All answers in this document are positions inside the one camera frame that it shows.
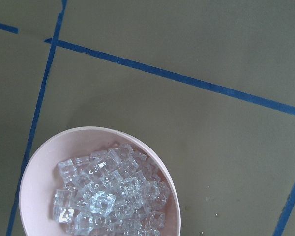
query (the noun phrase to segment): short blue tape piece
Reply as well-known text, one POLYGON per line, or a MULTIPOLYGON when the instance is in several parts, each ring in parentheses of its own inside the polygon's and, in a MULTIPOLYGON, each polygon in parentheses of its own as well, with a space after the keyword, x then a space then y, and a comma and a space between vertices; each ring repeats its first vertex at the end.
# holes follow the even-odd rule
POLYGON ((0 30, 8 31, 10 33, 19 33, 19 29, 14 26, 8 26, 5 24, 0 23, 0 30))
MULTIPOLYGON (((46 43, 51 43, 52 39, 46 39, 45 42, 46 43)), ((283 104, 280 102, 276 102, 276 101, 272 101, 266 98, 262 98, 262 97, 258 97, 258 96, 254 96, 248 93, 244 93, 235 89, 231 89, 231 88, 227 88, 227 87, 223 87, 220 85, 216 85, 216 84, 212 84, 209 82, 205 82, 202 80, 198 80, 192 77, 188 77, 188 76, 184 76, 184 75, 180 75, 168 70, 163 70, 154 66, 150 66, 150 65, 146 65, 146 64, 142 64, 136 61, 132 61, 132 60, 128 60, 125 58, 121 58, 121 57, 117 57, 114 55, 110 55, 104 52, 100 52, 100 51, 96 51, 96 50, 91 50, 76 44, 72 44, 72 43, 68 43, 65 41, 58 41, 58 46, 62 47, 62 48, 66 48, 66 49, 70 49, 73 50, 75 52, 79 52, 79 53, 86 53, 92 57, 96 57, 96 58, 100 58, 103 60, 107 60, 107 61, 111 61, 120 65, 125 65, 134 69, 138 69, 144 72, 148 72, 154 75, 158 75, 161 77, 165 77, 171 80, 175 80, 175 81, 179 81, 188 85, 192 85, 192 86, 196 86, 202 89, 206 89, 209 91, 213 91, 213 92, 217 92, 226 96, 230 96, 230 97, 234 97, 243 101, 247 101, 247 102, 251 102, 254 104, 258 104, 264 107, 268 107, 271 109, 275 109, 284 113, 288 113, 291 115, 295 115, 295 107, 287 105, 287 104, 283 104)))
POLYGON ((51 65, 53 63, 53 59, 54 59, 54 55, 55 55, 55 51, 56 51, 57 41, 59 38, 59 33, 60 33, 62 21, 63 21, 63 16, 64 16, 66 4, 67 4, 67 0, 62 0, 62 11, 58 15, 53 40, 51 41, 51 46, 50 46, 49 55, 48 55, 48 59, 47 59, 47 63, 46 63, 44 77, 43 77, 43 80, 41 83, 41 87, 40 87, 40 91, 39 91, 39 95, 38 95, 38 99, 37 99, 37 104, 36 104, 36 108, 35 108, 35 112, 34 112, 33 121, 32 121, 31 127, 30 127, 28 142, 26 145, 23 161, 21 164, 21 174, 20 174, 20 178, 19 178, 18 185, 17 185, 17 190, 16 190, 15 197, 14 197, 14 203, 13 203, 13 206, 11 209, 10 219, 9 219, 8 227, 6 230, 6 236, 11 236, 11 234, 12 234, 15 215, 16 215, 17 207, 18 207, 18 203, 19 203, 19 193, 20 193, 21 180, 22 180, 22 176, 23 176, 24 170, 26 168, 26 165, 30 159, 30 150, 31 150, 31 147, 33 144, 34 135, 35 135, 36 127, 37 127, 37 122, 38 122, 38 118, 39 118, 39 113, 40 113, 40 109, 41 109, 42 102, 43 102, 44 95, 45 95, 48 74, 49 74, 51 65))
POLYGON ((276 225, 273 236, 281 236, 282 235, 284 228, 287 224, 287 221, 291 215, 294 205, 295 205, 295 183, 292 187, 290 196, 285 203, 283 212, 282 212, 280 219, 276 225))

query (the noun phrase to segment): floor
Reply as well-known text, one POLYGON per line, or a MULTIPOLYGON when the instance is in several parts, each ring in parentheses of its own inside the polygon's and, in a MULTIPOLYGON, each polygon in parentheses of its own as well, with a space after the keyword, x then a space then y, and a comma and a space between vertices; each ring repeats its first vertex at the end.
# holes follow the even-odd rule
POLYGON ((27 159, 78 126, 161 157, 181 236, 295 236, 295 1, 1 0, 0 235, 25 235, 27 159))

